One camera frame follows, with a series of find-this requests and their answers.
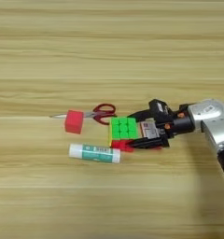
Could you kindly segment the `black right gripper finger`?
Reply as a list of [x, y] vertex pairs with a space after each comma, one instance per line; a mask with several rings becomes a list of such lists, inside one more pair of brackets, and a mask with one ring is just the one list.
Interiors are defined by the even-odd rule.
[[153, 118], [153, 114], [149, 109], [138, 111], [129, 115], [129, 118], [135, 119], [137, 122], [144, 121], [146, 119]]
[[140, 148], [140, 149], [148, 149], [148, 148], [168, 148], [169, 142], [165, 137], [156, 137], [156, 138], [139, 138], [134, 139], [129, 143], [131, 148]]

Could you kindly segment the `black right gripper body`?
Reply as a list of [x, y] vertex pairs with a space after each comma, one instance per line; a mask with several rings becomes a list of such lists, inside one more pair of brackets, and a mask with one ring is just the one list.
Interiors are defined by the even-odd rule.
[[169, 140], [179, 134], [191, 133], [195, 130], [188, 108], [181, 106], [177, 111], [171, 112], [171, 119], [160, 124], [161, 146], [168, 148]]

